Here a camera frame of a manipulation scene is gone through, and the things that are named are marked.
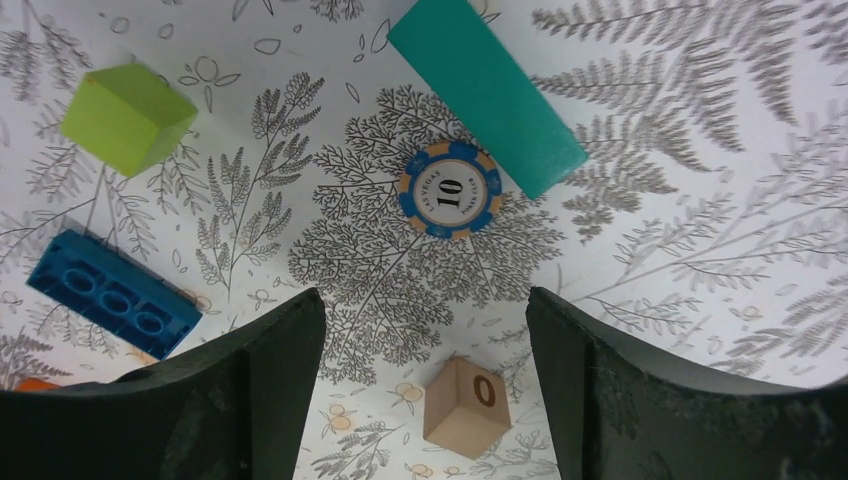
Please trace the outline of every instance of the table surface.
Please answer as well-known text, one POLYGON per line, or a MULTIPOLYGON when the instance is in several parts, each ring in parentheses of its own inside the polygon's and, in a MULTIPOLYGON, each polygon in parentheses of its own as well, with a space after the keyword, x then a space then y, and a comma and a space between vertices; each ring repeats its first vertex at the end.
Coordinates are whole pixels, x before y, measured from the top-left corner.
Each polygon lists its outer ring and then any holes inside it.
POLYGON ((65 228, 197 301, 178 352, 318 286, 327 344, 297 478, 557 477, 531 285, 722 370, 846 373, 844 5, 472 3, 591 160, 539 201, 507 179, 493 224, 446 242, 395 200, 416 148, 463 133, 387 43, 409 0, 0 1, 0 387, 151 361, 25 286, 65 228), (58 131, 82 73, 127 61, 201 111, 129 181, 58 131), (454 355, 509 389, 514 427, 477 461, 421 438, 424 386, 454 355))

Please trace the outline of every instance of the teal block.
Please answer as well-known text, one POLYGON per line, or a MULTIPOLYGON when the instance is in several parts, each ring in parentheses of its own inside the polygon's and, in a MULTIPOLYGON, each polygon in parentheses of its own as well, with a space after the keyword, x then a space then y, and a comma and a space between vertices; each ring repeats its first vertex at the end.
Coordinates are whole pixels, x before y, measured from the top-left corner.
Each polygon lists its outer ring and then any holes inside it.
POLYGON ((122 175, 164 160, 197 117, 197 108, 143 65, 85 75, 71 100, 62 134, 122 175))
POLYGON ((588 159, 466 0, 419 0, 389 41, 528 197, 588 159))

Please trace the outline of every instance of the teal rectangular block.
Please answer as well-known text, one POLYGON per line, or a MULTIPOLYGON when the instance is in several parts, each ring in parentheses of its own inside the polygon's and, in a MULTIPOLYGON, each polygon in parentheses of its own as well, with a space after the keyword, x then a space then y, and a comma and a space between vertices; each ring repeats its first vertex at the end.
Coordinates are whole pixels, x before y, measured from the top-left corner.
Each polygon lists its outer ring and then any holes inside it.
POLYGON ((588 159, 466 0, 419 0, 389 41, 528 197, 588 159))

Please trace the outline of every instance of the poker chip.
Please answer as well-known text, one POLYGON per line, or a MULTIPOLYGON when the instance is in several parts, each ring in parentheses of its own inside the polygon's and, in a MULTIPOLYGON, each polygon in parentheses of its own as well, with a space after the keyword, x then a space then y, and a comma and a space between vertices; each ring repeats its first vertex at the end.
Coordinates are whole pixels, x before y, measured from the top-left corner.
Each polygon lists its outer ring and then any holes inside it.
POLYGON ((410 223, 439 238, 463 238, 485 227, 501 206, 495 162, 473 145, 437 143, 406 165, 398 187, 410 223))

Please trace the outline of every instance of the lego brick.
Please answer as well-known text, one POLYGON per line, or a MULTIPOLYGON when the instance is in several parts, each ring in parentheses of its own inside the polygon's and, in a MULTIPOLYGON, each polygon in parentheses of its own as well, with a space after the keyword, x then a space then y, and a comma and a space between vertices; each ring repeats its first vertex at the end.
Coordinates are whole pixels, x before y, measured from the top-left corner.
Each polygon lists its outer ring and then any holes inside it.
POLYGON ((512 427, 504 381, 454 358, 427 387, 424 440, 470 459, 512 427))
POLYGON ((197 108, 143 65, 89 72, 77 88, 62 134, 122 175, 164 160, 197 108))
POLYGON ((53 239, 27 284, 160 360, 201 317, 191 302, 72 230, 53 239))
POLYGON ((419 0, 389 41, 530 198, 588 155, 465 0, 419 0))

